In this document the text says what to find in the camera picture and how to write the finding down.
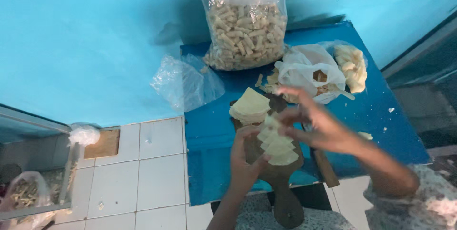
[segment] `wooden board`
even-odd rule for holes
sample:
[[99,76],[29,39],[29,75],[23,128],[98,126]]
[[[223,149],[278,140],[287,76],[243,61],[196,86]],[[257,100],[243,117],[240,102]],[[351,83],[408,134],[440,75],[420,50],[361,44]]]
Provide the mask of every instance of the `wooden board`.
[[84,158],[93,159],[117,155],[120,134],[120,129],[100,131],[98,142],[85,147]]
[[[271,110],[268,114],[272,114],[273,112],[279,113],[287,107],[287,102],[282,97],[273,94],[265,94],[265,97],[270,99]],[[243,124],[239,120],[233,117],[231,120],[235,131],[243,127]],[[246,162],[252,164],[264,153],[264,150],[260,148],[261,144],[262,141],[257,139],[257,137],[246,139],[244,143]],[[299,155],[295,162],[286,166],[268,164],[267,168],[259,175],[259,179],[266,181],[273,188],[276,195],[274,208],[275,219],[286,228],[297,227],[304,220],[303,208],[289,188],[290,175],[303,165],[303,153],[300,144],[297,141],[293,141],[292,144],[295,146],[293,151]]]

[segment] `person's left hand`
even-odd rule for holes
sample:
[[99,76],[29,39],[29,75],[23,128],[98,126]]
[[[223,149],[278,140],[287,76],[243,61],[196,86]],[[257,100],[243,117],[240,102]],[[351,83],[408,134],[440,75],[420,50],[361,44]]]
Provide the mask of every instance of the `person's left hand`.
[[258,127],[253,125],[245,126],[236,131],[235,140],[233,141],[230,156],[230,168],[232,172],[230,188],[237,192],[242,192],[243,195],[251,190],[257,177],[265,166],[267,166],[270,159],[268,155],[261,155],[252,165],[246,162],[244,140],[249,136],[258,135],[259,133],[260,129]]

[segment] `blue table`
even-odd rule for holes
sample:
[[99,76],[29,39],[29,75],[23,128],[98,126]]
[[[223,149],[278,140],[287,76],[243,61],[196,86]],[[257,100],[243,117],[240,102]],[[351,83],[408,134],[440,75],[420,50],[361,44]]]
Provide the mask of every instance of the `blue table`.
[[[354,101],[340,95],[327,104],[335,116],[354,131],[373,135],[373,141],[402,163],[424,164],[429,161],[424,145],[403,113],[392,91],[376,67],[363,41],[350,22],[324,27],[287,31],[288,45],[315,44],[344,40],[362,50],[368,60],[366,90]],[[203,56],[210,43],[181,46],[182,54]],[[185,113],[187,163],[191,205],[219,200],[230,182],[230,148],[235,131],[230,121],[229,103],[240,98],[247,87],[254,88],[259,74],[270,75],[273,64],[242,71],[218,71],[225,84],[225,94],[196,110]],[[292,185],[308,185],[319,181],[317,169],[310,159],[309,148],[301,144],[304,165],[292,174]],[[327,152],[339,178],[365,175],[352,156]],[[271,191],[268,183],[258,180],[252,191]]]

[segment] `clear plastic bag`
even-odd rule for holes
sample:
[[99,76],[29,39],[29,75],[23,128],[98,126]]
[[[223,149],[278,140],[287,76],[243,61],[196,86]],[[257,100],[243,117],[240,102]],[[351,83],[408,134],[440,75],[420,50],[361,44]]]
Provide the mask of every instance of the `clear plastic bag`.
[[365,90],[368,61],[361,50],[341,40],[317,44],[335,56],[335,60],[346,78],[346,85],[351,90],[351,93],[360,93]]
[[[278,81],[282,85],[302,87],[321,104],[337,98],[346,87],[346,79],[333,57],[318,44],[291,47],[275,67],[279,70]],[[313,77],[319,70],[326,75],[322,81]]]
[[197,109],[225,93],[218,75],[191,54],[180,60],[165,55],[150,85],[180,112]]
[[211,33],[203,58],[214,69],[260,67],[284,54],[285,0],[202,0]]
[[[8,191],[6,192],[5,198],[0,204],[0,212],[22,209],[22,207],[20,207],[21,203],[17,203],[13,196],[19,195],[20,193],[18,194],[18,190],[21,190],[21,186],[25,188],[26,185],[35,185],[36,191],[30,193],[30,196],[26,194],[26,198],[31,200],[33,197],[34,202],[33,204],[26,205],[25,207],[33,208],[51,205],[51,194],[49,192],[48,185],[46,184],[46,181],[44,180],[43,176],[35,171],[26,171],[18,175],[13,181],[11,181],[11,184],[8,187]],[[25,218],[10,220],[7,222],[4,221],[2,222],[0,230],[32,230],[35,227],[39,226],[39,224],[43,222],[47,217],[49,217],[50,214],[54,214],[54,212],[40,213],[32,216],[27,216]]]
[[90,125],[72,124],[68,139],[72,144],[87,146],[93,145],[100,139],[100,130]]

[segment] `tiled floor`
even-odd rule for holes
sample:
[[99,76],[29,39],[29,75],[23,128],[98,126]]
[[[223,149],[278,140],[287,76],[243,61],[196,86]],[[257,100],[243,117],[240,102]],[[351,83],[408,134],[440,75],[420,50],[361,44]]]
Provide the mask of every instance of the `tiled floor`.
[[[181,117],[122,126],[117,156],[80,159],[72,213],[59,211],[50,229],[205,229],[213,214],[210,204],[189,206],[183,126]],[[332,208],[359,230],[368,229],[367,181],[342,180],[327,189]]]

